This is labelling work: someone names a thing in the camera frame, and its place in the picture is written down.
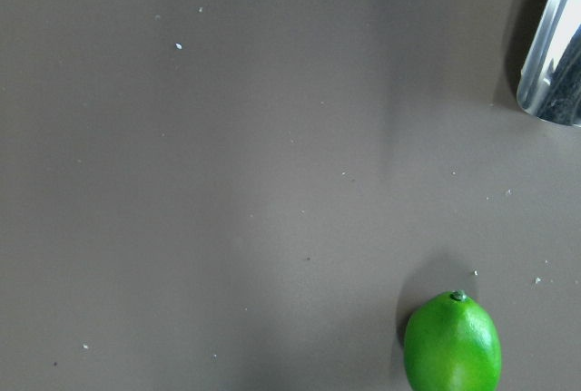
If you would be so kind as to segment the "green lime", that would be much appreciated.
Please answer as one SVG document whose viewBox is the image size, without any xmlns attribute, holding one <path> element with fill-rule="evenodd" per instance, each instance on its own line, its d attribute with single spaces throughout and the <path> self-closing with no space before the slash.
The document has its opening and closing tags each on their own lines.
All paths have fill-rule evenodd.
<svg viewBox="0 0 581 391">
<path fill-rule="evenodd" d="M 410 315 L 403 355 L 413 390 L 495 390 L 501 377 L 494 321 L 461 289 L 435 296 Z"/>
</svg>

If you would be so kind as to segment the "metal scoop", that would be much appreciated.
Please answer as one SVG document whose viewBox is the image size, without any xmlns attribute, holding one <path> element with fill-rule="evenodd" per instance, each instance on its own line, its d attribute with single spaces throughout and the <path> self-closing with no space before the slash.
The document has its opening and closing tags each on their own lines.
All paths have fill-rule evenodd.
<svg viewBox="0 0 581 391">
<path fill-rule="evenodd" d="M 547 0 L 521 68 L 517 104 L 543 121 L 580 126 L 580 0 Z"/>
</svg>

